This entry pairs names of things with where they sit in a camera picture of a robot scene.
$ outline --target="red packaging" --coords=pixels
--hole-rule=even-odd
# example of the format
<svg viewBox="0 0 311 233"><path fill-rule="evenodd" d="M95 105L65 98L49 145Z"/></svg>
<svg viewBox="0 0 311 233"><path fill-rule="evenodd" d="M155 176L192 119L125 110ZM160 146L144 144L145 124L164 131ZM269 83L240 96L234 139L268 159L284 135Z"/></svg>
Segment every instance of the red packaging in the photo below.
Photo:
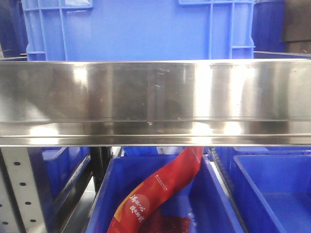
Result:
<svg viewBox="0 0 311 233"><path fill-rule="evenodd" d="M137 233L162 203L188 185L200 169L203 147L187 147L138 185L117 208L108 233Z"/></svg>

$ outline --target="blue plastic crate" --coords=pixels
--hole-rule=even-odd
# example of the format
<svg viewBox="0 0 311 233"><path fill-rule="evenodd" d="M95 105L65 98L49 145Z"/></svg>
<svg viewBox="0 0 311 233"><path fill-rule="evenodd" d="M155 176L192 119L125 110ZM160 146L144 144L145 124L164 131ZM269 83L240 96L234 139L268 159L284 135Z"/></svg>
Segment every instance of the blue plastic crate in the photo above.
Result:
<svg viewBox="0 0 311 233"><path fill-rule="evenodd" d="M87 233L106 232L123 199L174 156L119 157L111 160ZM195 179L161 206L162 213L191 218L190 233L242 233L211 164L204 156Z"/></svg>
<svg viewBox="0 0 311 233"><path fill-rule="evenodd" d="M253 58L254 0L22 0L28 59Z"/></svg>
<svg viewBox="0 0 311 233"><path fill-rule="evenodd" d="M42 147L53 197L58 196L88 153L89 147Z"/></svg>
<svg viewBox="0 0 311 233"><path fill-rule="evenodd" d="M53 197L57 197L70 178L69 149L42 151Z"/></svg>
<svg viewBox="0 0 311 233"><path fill-rule="evenodd" d="M311 156L234 160L234 198L250 233L311 232Z"/></svg>
<svg viewBox="0 0 311 233"><path fill-rule="evenodd" d="M122 147L125 156L154 156L161 154L180 154L183 147Z"/></svg>
<svg viewBox="0 0 311 233"><path fill-rule="evenodd" d="M69 147L70 172L72 173L89 153L89 147Z"/></svg>
<svg viewBox="0 0 311 233"><path fill-rule="evenodd" d="M285 51L281 41L284 7L284 0L256 0L252 30L256 51Z"/></svg>
<svg viewBox="0 0 311 233"><path fill-rule="evenodd" d="M311 155L311 147L215 147L215 150L229 183L234 179L236 155Z"/></svg>

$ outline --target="shelf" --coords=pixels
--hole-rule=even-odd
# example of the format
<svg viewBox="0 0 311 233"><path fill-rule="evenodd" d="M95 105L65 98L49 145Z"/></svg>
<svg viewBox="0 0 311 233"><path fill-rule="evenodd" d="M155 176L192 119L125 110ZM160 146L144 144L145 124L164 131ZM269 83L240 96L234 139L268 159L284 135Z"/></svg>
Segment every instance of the shelf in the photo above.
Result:
<svg viewBox="0 0 311 233"><path fill-rule="evenodd" d="M1 62L1 146L311 144L311 61Z"/></svg>

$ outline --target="storage rack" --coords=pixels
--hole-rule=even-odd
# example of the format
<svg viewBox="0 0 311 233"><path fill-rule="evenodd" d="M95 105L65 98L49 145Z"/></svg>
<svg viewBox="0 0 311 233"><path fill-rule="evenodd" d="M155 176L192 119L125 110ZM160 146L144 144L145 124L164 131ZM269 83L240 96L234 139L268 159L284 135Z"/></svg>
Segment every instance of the storage rack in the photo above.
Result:
<svg viewBox="0 0 311 233"><path fill-rule="evenodd" d="M303 59L0 63L1 232L62 231L91 175L100 185L107 146L310 145L310 71ZM42 146L92 147L54 203Z"/></svg>

